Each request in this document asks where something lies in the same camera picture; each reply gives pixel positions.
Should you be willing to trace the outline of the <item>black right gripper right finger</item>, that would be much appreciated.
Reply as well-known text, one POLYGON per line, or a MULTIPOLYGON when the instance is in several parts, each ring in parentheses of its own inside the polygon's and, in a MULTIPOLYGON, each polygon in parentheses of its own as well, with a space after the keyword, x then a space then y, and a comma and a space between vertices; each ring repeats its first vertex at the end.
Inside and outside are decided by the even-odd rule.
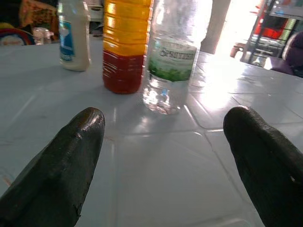
POLYGON ((266 227, 303 225, 303 154, 252 108, 236 106, 223 121, 239 176, 266 227))

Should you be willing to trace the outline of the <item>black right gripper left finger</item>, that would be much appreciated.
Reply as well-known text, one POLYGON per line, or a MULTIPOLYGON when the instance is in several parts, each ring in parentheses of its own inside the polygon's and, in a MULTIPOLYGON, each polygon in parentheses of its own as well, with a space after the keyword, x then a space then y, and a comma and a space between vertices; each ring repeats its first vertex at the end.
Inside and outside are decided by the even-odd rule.
POLYGON ((25 166, 0 198, 3 227, 73 227, 98 163, 105 117, 88 107, 25 166))

